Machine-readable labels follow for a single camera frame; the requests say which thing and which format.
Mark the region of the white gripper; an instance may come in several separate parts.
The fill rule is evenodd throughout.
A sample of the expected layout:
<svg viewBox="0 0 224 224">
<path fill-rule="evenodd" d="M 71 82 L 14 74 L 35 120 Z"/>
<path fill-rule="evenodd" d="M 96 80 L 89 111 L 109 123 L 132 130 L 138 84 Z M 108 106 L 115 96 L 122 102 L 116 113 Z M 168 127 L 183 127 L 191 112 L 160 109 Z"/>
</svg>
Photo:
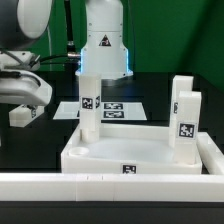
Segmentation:
<svg viewBox="0 0 224 224">
<path fill-rule="evenodd" d="M 51 96 L 52 87 L 32 72 L 0 71 L 0 103 L 46 106 Z"/>
</svg>

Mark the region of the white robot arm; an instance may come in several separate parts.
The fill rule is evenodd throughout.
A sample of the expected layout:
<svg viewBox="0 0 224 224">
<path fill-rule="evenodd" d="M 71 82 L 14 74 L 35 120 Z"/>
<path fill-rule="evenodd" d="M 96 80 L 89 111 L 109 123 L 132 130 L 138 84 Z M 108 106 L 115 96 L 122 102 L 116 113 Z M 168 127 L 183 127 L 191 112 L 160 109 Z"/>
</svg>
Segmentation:
<svg viewBox="0 0 224 224">
<path fill-rule="evenodd" d="M 104 81 L 129 78 L 128 49 L 123 44 L 120 0 L 84 0 L 87 41 L 75 50 L 68 37 L 67 57 L 78 75 L 100 74 Z M 46 106 L 52 87 L 33 71 L 39 58 L 27 50 L 45 32 L 53 0 L 0 0 L 0 103 Z"/>
</svg>

